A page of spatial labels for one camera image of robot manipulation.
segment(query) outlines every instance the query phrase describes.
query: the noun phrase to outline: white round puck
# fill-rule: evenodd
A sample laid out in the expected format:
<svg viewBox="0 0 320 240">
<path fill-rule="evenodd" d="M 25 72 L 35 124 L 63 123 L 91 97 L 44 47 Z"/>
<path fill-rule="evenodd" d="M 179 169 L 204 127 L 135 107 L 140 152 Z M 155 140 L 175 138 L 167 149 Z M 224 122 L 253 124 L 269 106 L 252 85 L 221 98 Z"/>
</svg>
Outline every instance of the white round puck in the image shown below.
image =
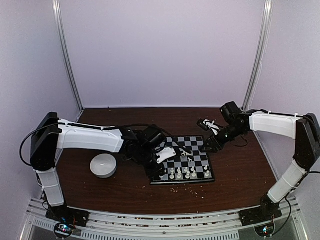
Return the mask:
<svg viewBox="0 0 320 240">
<path fill-rule="evenodd" d="M 92 159 L 90 170 L 98 178 L 110 178 L 117 170 L 117 160 L 110 154 L 100 154 Z"/>
</svg>

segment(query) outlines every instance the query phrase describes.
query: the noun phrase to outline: light purple wall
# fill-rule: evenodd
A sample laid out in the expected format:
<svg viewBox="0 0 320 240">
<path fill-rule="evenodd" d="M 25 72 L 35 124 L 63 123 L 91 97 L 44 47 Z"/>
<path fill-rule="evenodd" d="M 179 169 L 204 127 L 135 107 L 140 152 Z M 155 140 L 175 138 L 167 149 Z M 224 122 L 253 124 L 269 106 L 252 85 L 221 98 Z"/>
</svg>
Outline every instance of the light purple wall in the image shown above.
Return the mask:
<svg viewBox="0 0 320 240">
<path fill-rule="evenodd" d="M 21 141 L 50 111 L 70 120 L 79 114 L 58 36 L 51 0 L 0 2 L 0 239 L 17 239 L 41 190 L 20 161 Z"/>
<path fill-rule="evenodd" d="M 320 120 L 320 0 L 275 1 L 267 50 L 251 108 L 315 113 Z M 294 155 L 294 141 L 260 134 L 278 176 Z M 320 171 L 320 161 L 313 167 Z M 308 176 L 295 192 L 312 240 L 319 239 L 320 176 Z"/>
<path fill-rule="evenodd" d="M 263 0 L 64 0 L 85 107 L 243 103 Z"/>
</svg>

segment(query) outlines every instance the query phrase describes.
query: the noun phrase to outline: black cable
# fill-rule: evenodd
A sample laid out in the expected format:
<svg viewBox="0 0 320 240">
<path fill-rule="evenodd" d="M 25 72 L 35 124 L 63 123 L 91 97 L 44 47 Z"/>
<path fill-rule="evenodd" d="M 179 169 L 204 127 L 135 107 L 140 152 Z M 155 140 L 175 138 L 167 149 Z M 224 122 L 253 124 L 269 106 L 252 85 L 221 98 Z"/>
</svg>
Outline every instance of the black cable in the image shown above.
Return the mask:
<svg viewBox="0 0 320 240">
<path fill-rule="evenodd" d="M 243 135 L 241 135 L 240 138 L 242 138 L 242 139 L 245 141 L 245 144 L 244 144 L 244 145 L 232 144 L 232 141 L 230 142 L 230 144 L 231 144 L 232 146 L 237 147 L 237 148 L 244 148 L 244 147 L 248 146 L 248 144 L 249 144 L 248 140 L 247 140 Z"/>
<path fill-rule="evenodd" d="M 272 234 L 272 237 L 274 235 L 276 235 L 277 233 L 279 233 L 284 228 L 284 226 L 287 224 L 287 222 L 290 219 L 290 216 L 291 216 L 291 213 L 292 213 L 292 207 L 291 207 L 291 204 L 290 204 L 289 200 L 287 199 L 287 197 L 288 197 L 288 195 L 284 199 L 286 200 L 286 202 L 289 204 L 289 207 L 290 207 L 289 215 L 288 215 L 287 219 L 285 220 L 284 224 L 278 229 L 278 231 L 276 231 L 275 233 Z"/>
</svg>

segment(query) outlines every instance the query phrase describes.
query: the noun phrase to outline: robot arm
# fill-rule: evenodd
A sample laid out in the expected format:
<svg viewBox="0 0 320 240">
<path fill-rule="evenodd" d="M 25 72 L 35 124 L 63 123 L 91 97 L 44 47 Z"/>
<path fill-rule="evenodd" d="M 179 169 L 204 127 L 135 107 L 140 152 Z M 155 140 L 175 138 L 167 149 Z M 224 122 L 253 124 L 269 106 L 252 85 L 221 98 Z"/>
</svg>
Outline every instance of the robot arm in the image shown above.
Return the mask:
<svg viewBox="0 0 320 240">
<path fill-rule="evenodd" d="M 244 112 L 234 102 L 225 104 L 220 108 L 220 112 L 229 125 L 220 127 L 218 132 L 213 131 L 213 134 L 202 146 L 203 152 L 217 153 L 224 148 L 226 143 L 250 131 L 268 132 L 295 140 L 295 153 L 290 167 L 261 198 L 261 207 L 254 213 L 251 211 L 249 222 L 248 213 L 243 212 L 243 224 L 257 223 L 270 219 L 270 216 L 279 215 L 279 202 L 298 187 L 320 157 L 320 127 L 316 116 L 312 113 L 300 116 L 272 113 L 265 110 Z M 208 130 L 208 124 L 202 119 L 198 121 L 198 125 L 204 130 Z"/>
<path fill-rule="evenodd" d="M 165 139 L 162 130 L 155 125 L 145 130 L 103 127 L 59 119 L 57 113 L 50 112 L 32 135 L 30 164 L 46 194 L 54 219 L 68 221 L 78 212 L 70 212 L 67 207 L 57 174 L 57 149 L 93 149 L 124 154 L 143 165 L 146 175 L 152 177 L 164 175 L 163 161 L 180 154 L 178 147 L 156 150 Z"/>
</svg>

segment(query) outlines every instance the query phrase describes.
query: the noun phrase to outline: dark wooden surface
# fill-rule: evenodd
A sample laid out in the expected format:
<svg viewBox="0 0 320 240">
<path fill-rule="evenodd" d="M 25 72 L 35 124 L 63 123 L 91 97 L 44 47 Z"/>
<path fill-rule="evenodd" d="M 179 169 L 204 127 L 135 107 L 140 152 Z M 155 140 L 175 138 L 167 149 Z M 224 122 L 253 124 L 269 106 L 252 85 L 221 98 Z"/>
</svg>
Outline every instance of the dark wooden surface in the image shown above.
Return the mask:
<svg viewBox="0 0 320 240">
<path fill-rule="evenodd" d="M 208 136 L 197 126 L 209 118 L 225 124 L 217 108 L 116 108 L 86 109 L 80 123 L 93 125 L 156 124 L 176 136 Z M 95 177 L 91 160 L 97 150 L 65 149 L 58 174 L 69 206 L 127 214 L 185 214 L 250 207 L 276 182 L 253 133 L 247 147 L 226 144 L 210 160 L 216 177 L 211 183 L 150 185 L 144 168 L 117 158 L 117 171 L 108 179 Z"/>
</svg>

